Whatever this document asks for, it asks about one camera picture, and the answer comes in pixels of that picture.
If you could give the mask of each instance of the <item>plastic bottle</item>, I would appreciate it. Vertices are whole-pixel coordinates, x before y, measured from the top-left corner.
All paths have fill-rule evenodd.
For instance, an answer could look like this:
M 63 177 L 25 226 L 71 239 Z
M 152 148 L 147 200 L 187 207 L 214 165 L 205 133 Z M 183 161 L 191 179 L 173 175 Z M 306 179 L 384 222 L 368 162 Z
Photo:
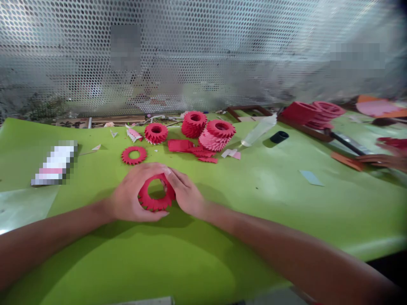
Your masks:
M 243 146 L 249 147 L 260 138 L 263 134 L 268 132 L 274 125 L 277 124 L 277 114 L 266 116 L 259 121 L 257 126 L 241 141 Z

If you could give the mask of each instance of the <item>black cap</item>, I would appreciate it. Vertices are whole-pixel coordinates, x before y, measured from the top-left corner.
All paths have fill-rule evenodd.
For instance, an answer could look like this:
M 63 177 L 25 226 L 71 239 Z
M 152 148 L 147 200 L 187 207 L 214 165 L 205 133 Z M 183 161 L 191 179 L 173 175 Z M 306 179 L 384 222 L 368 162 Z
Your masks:
M 283 142 L 285 139 L 288 139 L 288 137 L 289 137 L 288 133 L 284 131 L 278 131 L 270 138 L 270 141 L 278 144 L 280 142 Z

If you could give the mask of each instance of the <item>red paper strip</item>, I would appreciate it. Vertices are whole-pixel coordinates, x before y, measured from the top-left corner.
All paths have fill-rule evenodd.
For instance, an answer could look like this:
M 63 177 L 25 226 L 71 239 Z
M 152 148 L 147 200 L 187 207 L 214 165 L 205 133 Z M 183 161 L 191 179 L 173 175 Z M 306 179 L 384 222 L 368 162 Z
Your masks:
M 198 160 L 199 161 L 202 161 L 202 162 L 210 162 L 210 163 L 217 163 L 217 158 L 205 158 L 205 157 L 202 157 L 202 158 L 198 158 Z

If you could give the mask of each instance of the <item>another person's hand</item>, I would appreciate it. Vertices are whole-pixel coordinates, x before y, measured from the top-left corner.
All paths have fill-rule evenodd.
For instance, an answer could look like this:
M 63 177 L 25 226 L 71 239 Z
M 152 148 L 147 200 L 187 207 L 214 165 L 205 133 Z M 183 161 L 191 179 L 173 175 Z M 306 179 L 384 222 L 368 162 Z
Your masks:
M 167 216 L 168 212 L 151 212 L 145 210 L 139 203 L 138 194 L 147 179 L 164 173 L 168 169 L 160 163 L 143 163 L 134 168 L 124 177 L 113 194 L 104 200 L 104 210 L 113 219 L 134 222 L 155 222 Z
M 407 157 L 391 155 L 363 155 L 356 157 L 360 162 L 369 162 L 375 166 L 390 167 L 407 173 Z
M 174 188 L 179 207 L 189 215 L 204 219 L 210 203 L 205 200 L 191 179 L 173 168 L 168 168 L 164 173 Z

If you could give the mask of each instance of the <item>perforated metal sheet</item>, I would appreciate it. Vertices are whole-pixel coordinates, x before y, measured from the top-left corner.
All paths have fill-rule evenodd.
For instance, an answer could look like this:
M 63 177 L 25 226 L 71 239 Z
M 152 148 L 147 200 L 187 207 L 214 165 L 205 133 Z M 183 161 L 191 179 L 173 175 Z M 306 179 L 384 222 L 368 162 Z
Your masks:
M 34 103 L 55 116 L 58 98 L 121 115 L 400 96 L 406 84 L 389 1 L 2 0 L 0 30 L 3 115 Z

